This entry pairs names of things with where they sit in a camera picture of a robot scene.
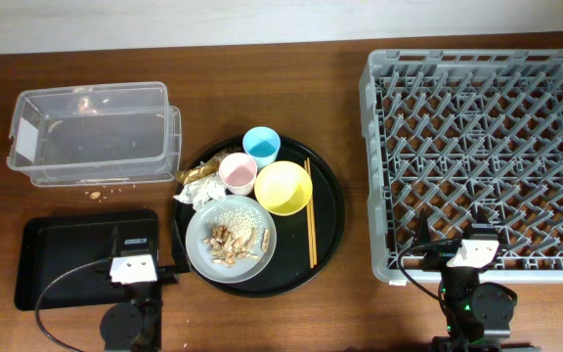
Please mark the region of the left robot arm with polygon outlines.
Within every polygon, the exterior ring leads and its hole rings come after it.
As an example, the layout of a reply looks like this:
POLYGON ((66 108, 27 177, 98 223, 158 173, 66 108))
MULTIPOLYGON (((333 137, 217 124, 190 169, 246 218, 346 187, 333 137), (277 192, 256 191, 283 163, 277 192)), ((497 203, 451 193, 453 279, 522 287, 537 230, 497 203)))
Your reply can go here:
POLYGON ((179 283, 178 268, 158 264, 158 226, 154 220, 127 221, 112 227, 108 258, 112 286, 124 300, 102 317, 100 333, 109 352, 161 349, 162 288, 179 283))

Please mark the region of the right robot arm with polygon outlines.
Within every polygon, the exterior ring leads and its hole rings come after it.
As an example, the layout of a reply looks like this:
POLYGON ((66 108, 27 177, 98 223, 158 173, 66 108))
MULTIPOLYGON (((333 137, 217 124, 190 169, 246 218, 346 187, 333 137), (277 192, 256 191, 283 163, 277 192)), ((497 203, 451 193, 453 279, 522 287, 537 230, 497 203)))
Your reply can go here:
POLYGON ((483 212, 473 215, 460 237, 435 241, 428 216, 421 212, 414 249, 423 254, 421 269, 441 277, 437 300, 448 334, 432 339, 432 351, 539 350, 527 343, 505 343, 518 297, 506 286, 480 279, 504 249, 504 239, 483 212))

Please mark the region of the yellow plastic bowl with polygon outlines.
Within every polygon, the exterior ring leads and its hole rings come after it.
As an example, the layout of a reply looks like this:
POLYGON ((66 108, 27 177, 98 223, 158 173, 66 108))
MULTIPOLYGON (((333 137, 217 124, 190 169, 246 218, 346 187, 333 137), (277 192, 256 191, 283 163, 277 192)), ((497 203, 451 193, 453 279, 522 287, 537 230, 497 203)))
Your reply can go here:
POLYGON ((292 161, 276 161, 264 167, 254 185, 256 200, 278 216, 299 212, 312 194, 311 177, 303 166, 292 161))

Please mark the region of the blue plastic cup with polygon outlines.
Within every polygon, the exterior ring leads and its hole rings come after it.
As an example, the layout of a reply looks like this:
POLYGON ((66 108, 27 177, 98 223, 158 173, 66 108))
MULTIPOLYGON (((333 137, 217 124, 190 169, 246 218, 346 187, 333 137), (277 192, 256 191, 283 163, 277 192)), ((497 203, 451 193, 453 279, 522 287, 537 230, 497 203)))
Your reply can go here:
POLYGON ((281 148, 281 137, 269 127, 253 127, 244 134, 242 148, 261 170, 276 161, 281 148))

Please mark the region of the wooden chopstick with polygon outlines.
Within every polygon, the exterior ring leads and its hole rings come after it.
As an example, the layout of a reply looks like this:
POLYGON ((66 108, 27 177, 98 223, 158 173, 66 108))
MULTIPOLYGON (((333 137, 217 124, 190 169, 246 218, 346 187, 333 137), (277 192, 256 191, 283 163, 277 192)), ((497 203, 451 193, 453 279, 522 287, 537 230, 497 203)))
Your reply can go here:
MULTIPOLYGON (((312 182, 312 172, 311 172, 311 160, 308 157, 305 161, 305 169, 307 174, 310 176, 312 182)), ((314 210, 314 189, 311 194, 310 201, 307 205, 307 212, 308 212, 308 223, 309 223, 309 240, 310 240, 310 268, 316 268, 318 264, 317 259, 317 244, 316 244, 316 223, 315 223, 315 210, 314 210)))
MULTIPOLYGON (((305 170, 312 180, 310 158, 306 158, 304 163, 305 170)), ((307 223, 308 223, 308 243, 309 243, 309 262, 310 269, 314 269, 316 265, 316 245, 315 245, 315 223, 314 223, 314 206, 313 206, 313 193, 310 195, 310 199, 306 205, 307 212, 307 223)))

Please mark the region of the pink plastic cup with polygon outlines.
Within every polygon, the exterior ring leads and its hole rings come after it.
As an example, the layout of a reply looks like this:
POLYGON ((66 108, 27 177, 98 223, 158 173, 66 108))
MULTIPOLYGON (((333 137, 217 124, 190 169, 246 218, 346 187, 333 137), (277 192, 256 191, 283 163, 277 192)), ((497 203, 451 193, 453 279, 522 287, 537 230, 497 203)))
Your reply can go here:
POLYGON ((220 163, 219 176, 232 194, 248 196, 255 184, 257 164, 248 154, 228 154, 220 163))

